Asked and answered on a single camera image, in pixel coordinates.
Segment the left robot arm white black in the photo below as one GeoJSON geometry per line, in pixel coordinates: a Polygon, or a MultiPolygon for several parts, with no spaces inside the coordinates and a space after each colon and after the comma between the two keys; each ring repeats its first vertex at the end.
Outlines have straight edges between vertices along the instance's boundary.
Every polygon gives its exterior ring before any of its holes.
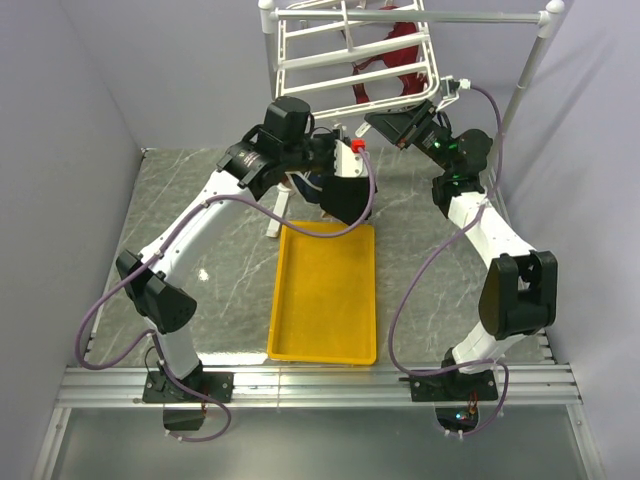
{"type": "Polygon", "coordinates": [[[202,363],[189,322],[197,302],[184,277],[243,209],[295,172],[334,176],[356,157],[341,130],[317,133],[310,106],[280,97],[264,120],[230,146],[200,193],[165,232],[139,253],[125,250],[116,269],[127,297],[152,329],[166,390],[189,402],[205,393],[202,363]]]}

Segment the white clip hanger frame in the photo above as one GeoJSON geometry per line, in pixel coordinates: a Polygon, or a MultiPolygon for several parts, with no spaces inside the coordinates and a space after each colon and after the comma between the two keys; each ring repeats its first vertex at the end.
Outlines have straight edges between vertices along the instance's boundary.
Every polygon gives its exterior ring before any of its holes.
{"type": "Polygon", "coordinates": [[[274,97],[298,97],[318,119],[334,120],[402,109],[440,97],[440,72],[422,1],[297,1],[258,4],[274,97]],[[418,32],[386,40],[395,22],[416,23],[418,32]],[[382,62],[352,75],[352,62],[418,46],[418,60],[386,68],[382,62]],[[421,93],[401,96],[399,75],[425,76],[421,93]],[[365,85],[370,102],[357,104],[352,86],[365,85]]]}

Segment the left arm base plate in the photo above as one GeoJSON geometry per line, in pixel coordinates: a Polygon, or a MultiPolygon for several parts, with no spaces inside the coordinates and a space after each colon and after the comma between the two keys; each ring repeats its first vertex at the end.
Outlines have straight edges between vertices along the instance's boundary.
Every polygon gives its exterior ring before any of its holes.
{"type": "MultiPolygon", "coordinates": [[[[220,403],[231,402],[234,375],[229,372],[204,372],[185,385],[220,403]]],[[[196,432],[203,425],[206,402],[178,387],[164,371],[147,373],[142,403],[163,406],[163,424],[171,432],[196,432]]]]}

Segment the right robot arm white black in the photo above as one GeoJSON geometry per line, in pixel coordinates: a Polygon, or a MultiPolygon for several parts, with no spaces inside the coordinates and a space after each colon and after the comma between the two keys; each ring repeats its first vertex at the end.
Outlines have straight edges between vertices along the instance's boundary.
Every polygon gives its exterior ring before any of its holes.
{"type": "Polygon", "coordinates": [[[478,323],[441,363],[441,373],[406,376],[414,402],[490,401],[498,397],[493,374],[513,345],[556,318],[558,261],[523,240],[491,205],[481,184],[492,139],[479,129],[455,136],[446,116],[425,101],[404,111],[369,113],[366,122],[399,149],[417,147],[442,174],[432,198],[471,242],[487,268],[478,323]]]}

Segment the black underwear beige waistband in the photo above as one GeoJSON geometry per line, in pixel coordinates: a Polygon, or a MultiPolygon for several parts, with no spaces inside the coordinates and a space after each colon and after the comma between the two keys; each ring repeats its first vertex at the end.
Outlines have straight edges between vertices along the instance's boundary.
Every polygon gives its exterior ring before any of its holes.
{"type": "Polygon", "coordinates": [[[363,214],[369,193],[368,177],[326,177],[319,194],[319,205],[330,216],[346,225],[352,225],[363,214]]]}

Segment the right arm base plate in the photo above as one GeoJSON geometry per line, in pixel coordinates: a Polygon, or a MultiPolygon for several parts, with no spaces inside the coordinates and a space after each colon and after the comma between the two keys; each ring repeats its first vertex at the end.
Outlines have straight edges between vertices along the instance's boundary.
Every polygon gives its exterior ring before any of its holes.
{"type": "Polygon", "coordinates": [[[458,436],[478,428],[480,401],[499,398],[495,377],[490,370],[475,374],[454,371],[439,376],[410,377],[409,385],[414,403],[454,403],[454,406],[436,407],[435,415],[445,433],[458,436]]]}

